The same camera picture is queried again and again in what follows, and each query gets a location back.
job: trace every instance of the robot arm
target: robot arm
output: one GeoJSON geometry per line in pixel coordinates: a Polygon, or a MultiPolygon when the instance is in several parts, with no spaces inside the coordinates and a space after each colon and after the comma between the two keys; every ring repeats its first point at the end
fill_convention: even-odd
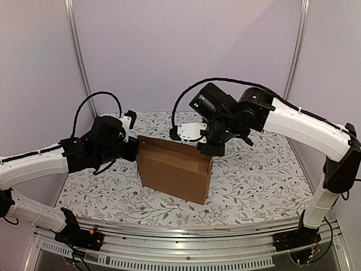
{"type": "Polygon", "coordinates": [[[74,214],[65,208],[52,208],[21,195],[12,187],[22,182],[57,173],[73,173],[94,168],[118,158],[135,161],[139,141],[129,136],[137,115],[133,111],[119,119],[99,116],[81,138],[70,137],[50,147],[26,154],[0,158],[0,217],[13,217],[51,229],[73,246],[99,250],[103,235],[80,229],[74,214]]]}
{"type": "Polygon", "coordinates": [[[197,147],[205,155],[223,156],[224,143],[234,137],[252,145],[248,138],[251,129],[281,134],[326,155],[324,178],[302,213],[298,229],[274,235],[278,251],[320,241],[318,229],[323,218],[338,197],[352,187],[360,166],[361,150],[354,127],[330,125],[259,88],[247,89],[237,102],[208,83],[190,106],[202,116],[203,123],[178,125],[171,129],[170,136],[198,141],[197,147]]]}

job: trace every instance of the lavender wall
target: lavender wall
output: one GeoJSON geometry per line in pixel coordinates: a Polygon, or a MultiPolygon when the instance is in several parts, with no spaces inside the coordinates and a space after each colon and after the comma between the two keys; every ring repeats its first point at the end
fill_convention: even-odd
{"type": "MultiPolygon", "coordinates": [[[[47,147],[71,134],[83,100],[64,1],[2,1],[0,8],[0,156],[47,147]]],[[[88,107],[78,134],[90,127],[88,107]]],[[[15,186],[54,205],[65,176],[15,186]]],[[[21,270],[33,226],[0,220],[0,270],[21,270]]]]}
{"type": "MultiPolygon", "coordinates": [[[[290,101],[333,122],[355,125],[361,135],[361,2],[311,1],[305,41],[290,101]]],[[[316,187],[324,156],[296,144],[316,187]]],[[[361,270],[361,183],[339,200],[336,216],[354,270],[361,270]]]]}
{"type": "MultiPolygon", "coordinates": [[[[170,111],[178,95],[206,77],[285,88],[299,0],[74,2],[92,91],[116,93],[124,108],[170,111]]],[[[220,84],[240,97],[244,87],[220,84]]],[[[189,111],[194,90],[179,109],[189,111]]],[[[100,113],[116,111],[110,98],[100,113]]]]}

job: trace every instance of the cardboard box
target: cardboard box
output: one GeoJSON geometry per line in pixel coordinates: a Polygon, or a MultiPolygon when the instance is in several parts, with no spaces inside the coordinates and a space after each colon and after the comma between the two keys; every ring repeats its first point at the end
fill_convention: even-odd
{"type": "Polygon", "coordinates": [[[212,157],[197,147],[138,136],[138,171],[143,186],[204,204],[208,196],[212,157]]]}

